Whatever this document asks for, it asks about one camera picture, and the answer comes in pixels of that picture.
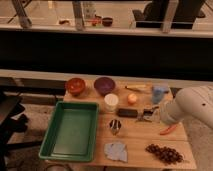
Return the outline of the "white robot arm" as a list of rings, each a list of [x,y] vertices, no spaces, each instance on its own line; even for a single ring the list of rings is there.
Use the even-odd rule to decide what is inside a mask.
[[[153,90],[152,102],[158,108],[148,117],[150,121],[174,125],[191,115],[213,129],[213,86],[180,89],[172,100],[164,96],[163,90]]]

